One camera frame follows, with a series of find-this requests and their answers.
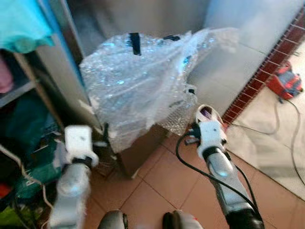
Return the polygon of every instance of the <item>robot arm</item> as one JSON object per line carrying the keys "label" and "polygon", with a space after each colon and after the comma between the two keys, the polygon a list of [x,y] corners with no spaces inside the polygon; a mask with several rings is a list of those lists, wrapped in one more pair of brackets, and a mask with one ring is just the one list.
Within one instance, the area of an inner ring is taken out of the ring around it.
{"label": "robot arm", "polygon": [[57,199],[50,215],[50,228],[81,229],[90,193],[91,167],[98,164],[92,150],[91,128],[71,125],[65,128],[67,160],[70,163],[57,184]]}
{"label": "robot arm", "polygon": [[[226,136],[222,124],[217,120],[199,122],[191,133],[200,139],[198,156],[205,160],[210,175],[234,188],[247,199],[249,196],[238,178],[236,166],[226,153]],[[240,194],[211,180],[221,209],[230,229],[264,229],[264,223],[257,209],[254,209]]]}

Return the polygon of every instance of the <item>clutter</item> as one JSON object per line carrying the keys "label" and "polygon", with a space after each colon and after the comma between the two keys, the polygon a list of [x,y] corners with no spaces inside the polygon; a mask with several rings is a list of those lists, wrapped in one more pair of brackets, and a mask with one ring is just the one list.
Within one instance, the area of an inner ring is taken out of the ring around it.
{"label": "clutter", "polygon": [[109,124],[114,152],[155,123],[181,135],[197,106],[187,75],[214,47],[232,50],[237,40],[232,28],[164,39],[124,34],[87,56],[80,64],[85,89],[100,123]]}

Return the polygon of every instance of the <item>black cable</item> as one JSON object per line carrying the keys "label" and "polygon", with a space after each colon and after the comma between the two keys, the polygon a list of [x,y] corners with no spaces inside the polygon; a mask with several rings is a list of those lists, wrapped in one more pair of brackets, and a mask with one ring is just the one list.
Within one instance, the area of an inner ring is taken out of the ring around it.
{"label": "black cable", "polygon": [[[297,169],[297,166],[296,166],[296,163],[295,163],[295,156],[294,156],[294,154],[295,154],[295,150],[294,150],[295,140],[296,140],[296,136],[297,136],[297,134],[299,132],[299,129],[300,129],[300,124],[301,124],[301,113],[300,113],[299,109],[297,108],[297,106],[294,103],[292,103],[289,100],[286,100],[286,101],[289,102],[295,108],[295,110],[297,112],[297,125],[296,125],[294,133],[292,135],[292,141],[291,141],[291,145],[290,145],[290,155],[291,155],[294,170],[295,170],[297,176],[299,177],[299,179],[301,180],[301,182],[303,183],[303,185],[305,186],[305,181],[303,180],[303,178],[301,177],[301,174],[299,173],[299,171]],[[252,129],[250,127],[243,126],[243,125],[237,125],[237,124],[231,124],[231,125],[232,126],[237,126],[237,127],[240,127],[240,128],[244,128],[244,129],[248,129],[248,130],[251,130],[251,131],[255,131],[255,132],[258,132],[258,133],[264,134],[264,135],[273,135],[280,128],[280,119],[279,119],[278,110],[277,110],[277,103],[274,104],[274,113],[275,113],[275,117],[276,117],[276,128],[273,132],[270,132],[270,133],[255,130],[255,129]]]}
{"label": "black cable", "polygon": [[299,133],[300,125],[301,125],[301,113],[300,113],[299,109],[297,108],[297,106],[293,102],[291,102],[289,100],[286,100],[286,101],[289,102],[292,106],[294,106],[294,108],[296,110],[296,113],[297,113],[297,123],[296,123],[295,131],[294,131],[293,136],[292,136],[290,151],[291,151],[292,163],[294,165],[294,169],[296,171],[296,174],[300,178],[303,185],[305,186],[305,181],[302,179],[302,177],[301,177],[301,175],[300,175],[300,173],[299,173],[299,171],[296,167],[295,156],[294,156],[294,154],[295,154],[295,140],[296,140],[297,134]]}
{"label": "black cable", "polygon": [[13,199],[13,209],[15,210],[16,215],[18,216],[21,224],[26,228],[26,229],[31,229],[31,226],[28,225],[28,223],[26,223],[26,220],[24,219],[24,217],[22,216],[18,204],[17,204],[17,198]]}
{"label": "black cable", "polygon": [[257,202],[256,202],[256,199],[255,199],[254,193],[253,193],[253,191],[252,191],[252,187],[251,187],[251,185],[250,185],[250,182],[249,182],[249,180],[248,180],[246,174],[245,174],[245,173],[241,170],[241,168],[238,167],[237,165],[235,165],[235,167],[236,167],[236,169],[242,174],[242,176],[244,177],[244,180],[246,181],[247,186],[248,186],[248,188],[249,188],[249,191],[250,191],[250,195],[251,195],[251,199],[252,199],[252,201],[253,201],[253,204],[254,204],[254,205],[256,206],[256,208],[258,209]]}
{"label": "black cable", "polygon": [[272,132],[263,132],[263,131],[259,131],[259,130],[255,130],[253,128],[250,128],[250,127],[247,127],[247,126],[243,126],[243,125],[238,125],[238,124],[231,124],[233,126],[237,126],[237,127],[241,127],[241,128],[244,128],[244,129],[248,129],[248,130],[252,130],[252,131],[255,131],[255,132],[258,132],[260,134],[263,134],[263,135],[273,135],[275,134],[279,128],[280,128],[280,117],[278,115],[278,110],[277,110],[277,103],[274,104],[274,114],[275,114],[275,129],[274,131]]}
{"label": "black cable", "polygon": [[261,214],[259,213],[258,208],[257,208],[257,207],[251,202],[251,200],[249,200],[244,194],[242,194],[241,192],[239,192],[239,191],[236,190],[235,188],[231,187],[230,185],[228,185],[228,184],[222,182],[221,180],[215,178],[214,176],[212,176],[212,175],[210,175],[210,174],[208,174],[208,173],[205,173],[205,172],[201,171],[200,169],[198,169],[198,168],[196,168],[196,167],[194,167],[194,166],[188,164],[186,161],[184,161],[184,160],[180,157],[180,155],[179,155],[179,146],[180,146],[181,142],[183,141],[183,139],[184,139],[186,136],[189,136],[189,135],[190,135],[190,133],[186,133],[186,134],[182,135],[182,136],[179,138],[178,142],[177,142],[177,145],[176,145],[176,156],[177,156],[177,158],[179,159],[179,161],[181,161],[182,164],[184,164],[185,166],[187,166],[187,167],[189,167],[189,168],[195,170],[197,173],[200,173],[201,175],[203,175],[203,176],[205,176],[205,177],[208,177],[209,179],[211,179],[211,180],[213,180],[213,181],[215,181],[215,182],[217,182],[217,183],[219,183],[219,184],[221,184],[221,185],[227,187],[228,189],[230,189],[230,190],[232,190],[233,192],[235,192],[235,193],[237,193],[238,195],[240,195],[240,196],[241,196],[241,197],[242,197],[242,198],[252,207],[252,209],[255,211],[255,213],[258,215],[258,217],[262,220],[262,216],[261,216]]}
{"label": "black cable", "polygon": [[30,217],[31,217],[31,223],[33,224],[33,226],[36,228],[37,226],[37,220],[35,218],[35,213],[34,213],[34,209],[33,209],[33,205],[29,205],[29,209],[30,209]]}

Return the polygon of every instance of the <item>cloth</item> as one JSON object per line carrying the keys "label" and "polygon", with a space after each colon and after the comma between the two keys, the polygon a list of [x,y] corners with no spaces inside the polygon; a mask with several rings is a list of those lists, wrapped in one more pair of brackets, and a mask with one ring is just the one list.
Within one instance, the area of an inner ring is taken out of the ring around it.
{"label": "cloth", "polygon": [[53,45],[52,30],[36,0],[1,0],[0,12],[0,49],[28,53]]}

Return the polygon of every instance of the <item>black tape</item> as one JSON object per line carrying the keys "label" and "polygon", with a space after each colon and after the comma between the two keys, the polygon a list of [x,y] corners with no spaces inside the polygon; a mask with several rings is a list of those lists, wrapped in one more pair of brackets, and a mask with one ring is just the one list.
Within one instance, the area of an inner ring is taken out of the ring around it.
{"label": "black tape", "polygon": [[175,41],[180,40],[180,37],[178,37],[178,36],[173,36],[173,35],[169,35],[169,36],[163,37],[163,39],[164,39],[164,40],[170,39],[170,40],[172,40],[172,41],[175,42]]}
{"label": "black tape", "polygon": [[85,164],[89,168],[92,168],[92,158],[88,156],[85,159],[75,157],[72,160],[72,164]]}
{"label": "black tape", "polygon": [[209,147],[203,152],[203,158],[207,161],[208,157],[212,154],[221,153],[221,149],[215,146]]}
{"label": "black tape", "polygon": [[141,56],[140,36],[138,32],[129,33],[130,41],[132,42],[132,49],[134,55]]}

